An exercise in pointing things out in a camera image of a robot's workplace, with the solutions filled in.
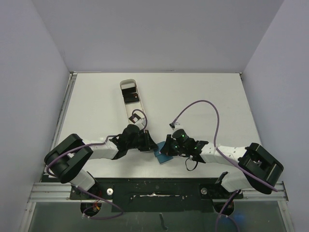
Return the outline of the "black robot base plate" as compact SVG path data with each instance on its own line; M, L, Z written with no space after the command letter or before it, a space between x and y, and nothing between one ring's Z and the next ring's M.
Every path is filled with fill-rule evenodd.
M112 219L124 213L199 211L231 215L235 196L215 178L99 178L88 191L72 186L71 200L91 219Z

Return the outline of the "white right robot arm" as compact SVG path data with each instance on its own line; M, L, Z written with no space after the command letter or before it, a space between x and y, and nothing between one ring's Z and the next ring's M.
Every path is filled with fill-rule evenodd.
M283 165L260 144L220 146L194 140L183 129L167 135L160 153L167 156L183 155L197 163L218 163L237 168L239 172L224 172L218 179L215 192L222 198L236 190L249 188L271 194L284 170Z

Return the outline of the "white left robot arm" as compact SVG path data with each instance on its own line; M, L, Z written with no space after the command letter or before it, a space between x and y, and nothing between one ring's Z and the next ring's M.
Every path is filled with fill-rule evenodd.
M73 133L45 156L46 172L62 184L81 187L81 193L92 199L98 194L98 186L95 178L83 169L87 161L117 160L131 149L146 152L158 149L158 146L147 130L133 124L129 124L121 134L109 135L103 142L87 144Z

